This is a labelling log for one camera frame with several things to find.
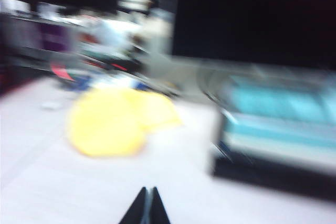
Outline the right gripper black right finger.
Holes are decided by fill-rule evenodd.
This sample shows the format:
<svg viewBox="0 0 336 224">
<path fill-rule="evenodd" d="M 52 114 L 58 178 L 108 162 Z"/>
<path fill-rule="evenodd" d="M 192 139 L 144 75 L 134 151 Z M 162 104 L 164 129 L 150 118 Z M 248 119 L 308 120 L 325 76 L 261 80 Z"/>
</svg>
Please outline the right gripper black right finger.
<svg viewBox="0 0 336 224">
<path fill-rule="evenodd" d="M 149 212 L 149 219 L 151 224 L 170 224 L 169 217 L 166 213 L 159 191 L 156 187 L 151 191 L 151 207 Z"/>
</svg>

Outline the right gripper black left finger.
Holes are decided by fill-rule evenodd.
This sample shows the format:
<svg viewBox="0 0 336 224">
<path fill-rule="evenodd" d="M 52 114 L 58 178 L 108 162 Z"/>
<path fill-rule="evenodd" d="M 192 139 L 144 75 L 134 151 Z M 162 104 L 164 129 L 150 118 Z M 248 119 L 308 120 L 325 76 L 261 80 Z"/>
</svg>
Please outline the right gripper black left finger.
<svg viewBox="0 0 336 224">
<path fill-rule="evenodd" d="M 147 194 L 147 189 L 142 187 L 119 224 L 138 224 L 142 222 Z"/>
</svg>

